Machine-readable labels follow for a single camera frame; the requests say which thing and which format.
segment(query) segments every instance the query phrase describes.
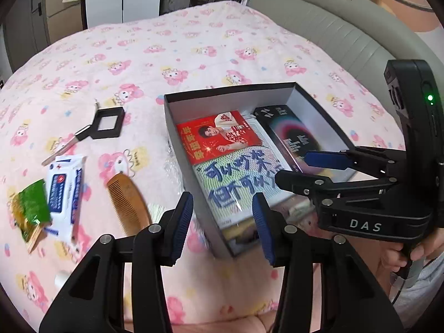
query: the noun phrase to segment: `pink bedsheet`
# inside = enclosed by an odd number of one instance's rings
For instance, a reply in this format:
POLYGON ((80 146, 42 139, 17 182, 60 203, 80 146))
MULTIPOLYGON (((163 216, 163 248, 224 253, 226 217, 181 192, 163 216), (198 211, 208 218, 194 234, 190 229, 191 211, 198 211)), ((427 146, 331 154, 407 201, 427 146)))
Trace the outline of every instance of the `pink bedsheet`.
MULTIPOLYGON (((56 295, 56 273, 74 270, 100 235, 124 236, 105 187, 116 172, 131 176, 147 203, 175 206, 181 186, 168 165, 164 94, 284 81, 298 82, 354 143, 403 148, 393 118, 347 71, 311 42, 235 2, 79 32, 15 72, 0 92, 0 281, 31 326, 38 329, 56 295), (41 162, 90 123, 95 99, 127 114, 120 138, 88 138, 68 152, 87 156, 77 242, 45 237, 28 255, 11 219, 11 198, 46 176, 41 162)), ((173 323, 276 308, 282 271, 268 265, 260 247, 219 261, 202 241, 192 223, 182 258, 163 269, 173 323)), ((127 319, 129 286, 128 269, 127 319)))

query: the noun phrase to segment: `red book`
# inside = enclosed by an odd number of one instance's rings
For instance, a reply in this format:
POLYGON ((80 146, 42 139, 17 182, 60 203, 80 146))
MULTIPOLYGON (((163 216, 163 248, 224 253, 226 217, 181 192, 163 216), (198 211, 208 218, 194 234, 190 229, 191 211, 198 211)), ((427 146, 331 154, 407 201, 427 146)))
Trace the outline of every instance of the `red book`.
POLYGON ((184 122, 177 125, 177 130, 192 165, 252 145, 262 145, 238 111, 184 122))

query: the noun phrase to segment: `book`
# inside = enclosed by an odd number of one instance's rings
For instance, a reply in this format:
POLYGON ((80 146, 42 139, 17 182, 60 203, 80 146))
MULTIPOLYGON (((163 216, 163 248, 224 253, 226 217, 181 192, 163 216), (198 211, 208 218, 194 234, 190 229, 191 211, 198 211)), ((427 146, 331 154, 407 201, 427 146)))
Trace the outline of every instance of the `book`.
POLYGON ((292 196, 292 193, 280 190, 274 182, 275 174, 282 169, 289 170, 289 165, 256 119, 247 121, 261 145, 250 145, 194 166, 220 229, 252 217, 251 202, 257 192, 264 193, 270 207, 292 196))
POLYGON ((192 165, 261 145, 260 138, 238 111, 191 120, 176 128, 192 165))
POLYGON ((287 105, 258 107, 254 110, 254 116, 293 171, 310 174, 322 171, 304 162, 303 158, 308 151, 321 150, 321 147, 287 105))

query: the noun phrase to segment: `bed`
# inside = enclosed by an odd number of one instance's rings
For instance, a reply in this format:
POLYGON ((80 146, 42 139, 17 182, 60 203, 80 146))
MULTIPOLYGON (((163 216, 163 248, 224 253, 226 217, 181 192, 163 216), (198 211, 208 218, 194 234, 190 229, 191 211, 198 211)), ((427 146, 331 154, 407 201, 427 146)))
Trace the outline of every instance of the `bed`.
MULTIPOLYGON (((217 2, 97 26, 34 56, 0 93, 0 281, 18 312, 38 330, 57 293, 57 273, 74 270, 100 235, 124 236, 105 187, 115 173, 131 176, 147 203, 175 206, 183 187, 168 145, 164 94, 296 81, 354 143, 403 149, 382 75, 393 57, 426 59, 443 87, 444 66, 427 46, 367 0, 217 2), (360 17, 362 9, 388 26, 384 35, 360 17), (68 152, 87 156, 76 242, 42 237, 28 254, 11 198, 46 176, 41 162, 91 122, 96 100, 127 114, 120 138, 87 139, 68 152)), ((315 217, 306 223, 311 234, 323 234, 315 217)), ((170 319, 204 323, 276 309, 282 274, 260 247, 215 260, 193 220, 182 258, 163 269, 170 319)), ((129 266, 124 290, 130 322, 129 266)))

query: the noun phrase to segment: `hand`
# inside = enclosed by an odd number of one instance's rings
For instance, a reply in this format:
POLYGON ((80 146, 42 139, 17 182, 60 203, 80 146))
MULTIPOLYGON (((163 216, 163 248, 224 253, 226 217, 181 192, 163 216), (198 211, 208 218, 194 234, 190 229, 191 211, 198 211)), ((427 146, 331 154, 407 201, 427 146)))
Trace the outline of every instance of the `hand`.
MULTIPOLYGON (((403 244, 390 241, 381 241, 381 263, 392 272, 397 272, 401 267, 407 265, 407 258, 401 253, 403 244)), ((444 250, 444 229, 437 228, 427 238, 425 238, 410 253, 410 259, 413 261, 423 257, 428 259, 436 258, 444 250)))
POLYGON ((219 150, 221 153, 223 153, 226 152, 229 149, 229 147, 228 145, 219 145, 216 149, 219 150))

